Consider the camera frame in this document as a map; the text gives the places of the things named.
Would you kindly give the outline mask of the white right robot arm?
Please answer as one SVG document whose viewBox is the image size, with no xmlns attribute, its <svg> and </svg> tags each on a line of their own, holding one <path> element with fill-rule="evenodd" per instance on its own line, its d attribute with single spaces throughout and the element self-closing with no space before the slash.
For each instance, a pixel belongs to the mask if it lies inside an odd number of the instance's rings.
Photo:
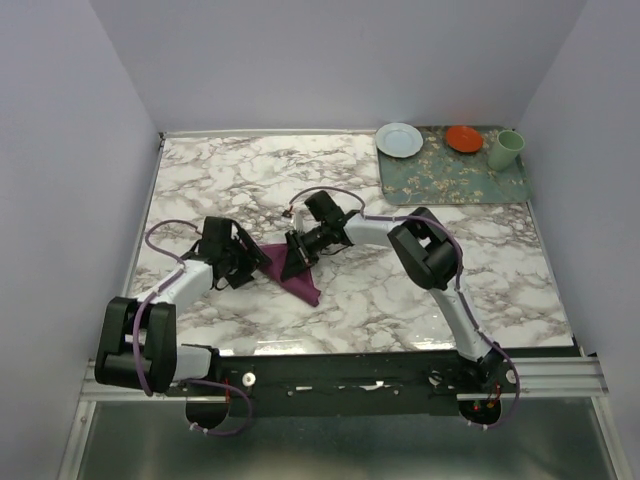
<svg viewBox="0 0 640 480">
<path fill-rule="evenodd" d="M 505 360 L 476 317 L 463 282 L 463 253 L 454 236 L 427 208 L 405 216 L 344 211 L 325 190 L 313 189 L 305 206 L 317 225 L 286 233 L 286 255 L 278 279 L 289 281 L 308 272 L 320 252 L 332 245 L 374 245 L 393 249 L 405 273 L 436 301 L 453 334 L 462 384 L 480 392 L 496 380 Z"/>
</svg>

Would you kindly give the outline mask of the purple cloth napkin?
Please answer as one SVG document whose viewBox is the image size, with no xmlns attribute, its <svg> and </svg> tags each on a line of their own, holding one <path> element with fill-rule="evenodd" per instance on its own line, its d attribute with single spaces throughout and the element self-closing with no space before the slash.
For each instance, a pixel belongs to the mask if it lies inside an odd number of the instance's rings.
<svg viewBox="0 0 640 480">
<path fill-rule="evenodd" d="M 286 280 L 281 280 L 287 254 L 285 244 L 265 244 L 261 245 L 262 252 L 271 260 L 271 264 L 261 267 L 260 271 L 277 283 L 288 293 L 296 296 L 312 307 L 317 307 L 320 303 L 321 291 L 315 287 L 312 274 L 309 270 Z"/>
</svg>

